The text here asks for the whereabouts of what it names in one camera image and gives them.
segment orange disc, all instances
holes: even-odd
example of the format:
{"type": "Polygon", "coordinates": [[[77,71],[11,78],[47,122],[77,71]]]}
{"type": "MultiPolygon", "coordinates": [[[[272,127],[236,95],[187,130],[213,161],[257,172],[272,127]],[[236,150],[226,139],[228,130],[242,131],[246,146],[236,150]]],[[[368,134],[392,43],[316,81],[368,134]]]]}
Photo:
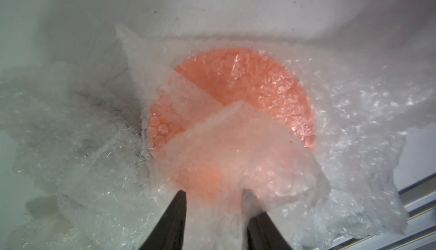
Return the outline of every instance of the orange disc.
{"type": "MultiPolygon", "coordinates": [[[[315,118],[302,83],[284,65],[264,53],[246,48],[204,51],[180,63],[175,71],[223,106],[243,100],[257,107],[298,136],[306,148],[314,148],[315,118]]],[[[159,114],[157,105],[164,99],[165,94],[160,94],[151,109],[148,137],[155,148],[188,129],[183,117],[168,120],[159,114]]],[[[166,112],[171,114],[171,109],[168,107],[166,112]]],[[[214,177],[214,183],[219,181],[218,173],[209,176],[214,177]]],[[[185,185],[177,178],[176,182],[185,190],[194,187],[197,191],[201,191],[199,187],[204,184],[204,177],[208,177],[201,173],[182,176],[189,176],[190,184],[185,185]]]]}

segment air bubble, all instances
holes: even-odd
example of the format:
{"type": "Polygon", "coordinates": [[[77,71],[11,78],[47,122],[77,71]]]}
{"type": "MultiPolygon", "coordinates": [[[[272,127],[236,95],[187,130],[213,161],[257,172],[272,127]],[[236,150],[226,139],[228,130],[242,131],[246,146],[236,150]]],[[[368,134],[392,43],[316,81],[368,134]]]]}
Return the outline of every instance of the air bubble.
{"type": "Polygon", "coordinates": [[[161,123],[161,120],[159,119],[158,116],[152,116],[150,118],[150,121],[149,121],[150,126],[158,126],[159,123],[161,123]]]}
{"type": "Polygon", "coordinates": [[[155,139],[154,139],[154,144],[159,147],[162,146],[166,143],[166,139],[164,136],[162,135],[158,135],[155,139]]]}
{"type": "Polygon", "coordinates": [[[160,134],[167,134],[168,131],[169,131],[169,129],[168,129],[168,126],[167,126],[166,124],[161,124],[161,125],[159,125],[157,131],[158,131],[160,134]]]}
{"type": "Polygon", "coordinates": [[[148,137],[148,138],[154,138],[154,137],[156,137],[156,136],[157,136],[157,129],[156,129],[156,127],[149,127],[149,128],[147,129],[146,134],[147,134],[147,137],[148,137]]]}

